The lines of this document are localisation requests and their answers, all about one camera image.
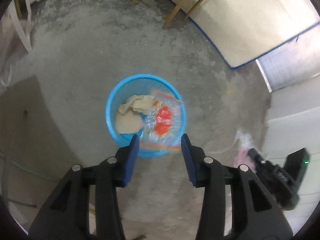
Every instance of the metal screw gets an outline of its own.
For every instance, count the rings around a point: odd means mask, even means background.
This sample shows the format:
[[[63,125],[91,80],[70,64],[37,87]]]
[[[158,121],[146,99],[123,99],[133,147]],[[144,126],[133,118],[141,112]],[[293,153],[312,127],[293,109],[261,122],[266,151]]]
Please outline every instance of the metal screw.
[[[247,165],[242,164],[242,165],[240,165],[240,169],[241,169],[241,171],[248,171],[249,167]]]
[[[79,171],[81,169],[81,166],[79,164],[75,164],[72,166],[73,171]]]
[[[211,157],[205,157],[203,160],[205,163],[213,163],[213,159]]]
[[[107,159],[107,162],[109,164],[113,164],[113,163],[116,163],[117,162],[117,158],[116,157],[110,157]]]

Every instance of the blue plastic basket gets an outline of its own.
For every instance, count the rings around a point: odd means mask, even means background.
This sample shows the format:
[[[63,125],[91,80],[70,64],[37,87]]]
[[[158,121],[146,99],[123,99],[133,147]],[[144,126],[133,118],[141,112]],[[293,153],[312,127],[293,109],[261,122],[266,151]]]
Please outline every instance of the blue plastic basket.
[[[149,75],[138,74],[123,79],[117,84],[111,91],[107,106],[106,106],[106,122],[111,136],[121,147],[128,146],[133,134],[119,134],[115,127],[116,112],[120,104],[124,104],[126,100],[133,95],[149,95],[150,89],[158,89],[165,93],[172,94],[177,100],[182,101],[181,95],[178,91],[164,79]],[[187,113],[184,104],[181,107],[181,128],[179,136],[174,145],[180,143],[181,136],[184,133],[187,124]],[[138,156],[140,157],[155,157],[167,153],[168,150],[151,151],[147,149],[140,149]]]

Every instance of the plastic bag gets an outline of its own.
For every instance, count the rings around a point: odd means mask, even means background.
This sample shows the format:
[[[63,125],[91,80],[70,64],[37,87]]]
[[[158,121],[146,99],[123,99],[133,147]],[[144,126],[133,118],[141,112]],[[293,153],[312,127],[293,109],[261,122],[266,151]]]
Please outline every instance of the plastic bag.
[[[173,144],[181,129],[181,101],[172,95],[152,89],[153,108],[145,119],[141,146],[155,149],[179,149]]]
[[[255,165],[251,158],[248,156],[248,151],[255,148],[250,133],[237,132],[236,138],[239,140],[238,154],[235,157],[233,167],[237,168],[241,164],[247,165],[252,171],[255,172]]]

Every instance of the dusty floor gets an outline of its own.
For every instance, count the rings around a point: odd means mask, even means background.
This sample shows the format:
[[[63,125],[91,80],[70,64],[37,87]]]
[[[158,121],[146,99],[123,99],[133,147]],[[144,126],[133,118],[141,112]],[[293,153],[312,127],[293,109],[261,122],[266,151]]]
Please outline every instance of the dusty floor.
[[[26,55],[20,46],[7,59],[12,81],[0,97],[0,148],[8,159],[2,189],[10,199],[37,205],[9,202],[26,229],[74,163],[96,165],[115,154],[105,104],[129,75],[158,75],[177,88],[188,111],[186,132],[205,152],[232,145],[238,128],[261,146],[269,93],[258,67],[230,70],[182,13],[162,30],[172,8],[167,0],[134,7],[131,0],[33,4],[33,50]],[[214,158],[232,165],[236,149]],[[188,181],[181,153],[139,158],[131,183],[118,192],[127,238],[194,239],[202,196]]]

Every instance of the beige cloth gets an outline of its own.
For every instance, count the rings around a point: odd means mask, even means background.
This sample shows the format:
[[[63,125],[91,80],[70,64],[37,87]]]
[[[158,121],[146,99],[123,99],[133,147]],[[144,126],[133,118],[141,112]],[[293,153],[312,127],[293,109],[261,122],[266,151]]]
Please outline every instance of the beige cloth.
[[[116,130],[118,133],[137,133],[143,127],[143,120],[139,113],[129,110],[122,115],[116,113]]]
[[[153,96],[137,96],[133,95],[128,98],[125,104],[119,106],[119,112],[125,114],[132,107],[134,111],[148,114],[148,109],[153,106]]]
[[[119,106],[116,114],[116,130],[120,134],[137,133],[143,127],[143,120],[139,113],[148,114],[153,106],[153,96],[133,95],[125,104]]]

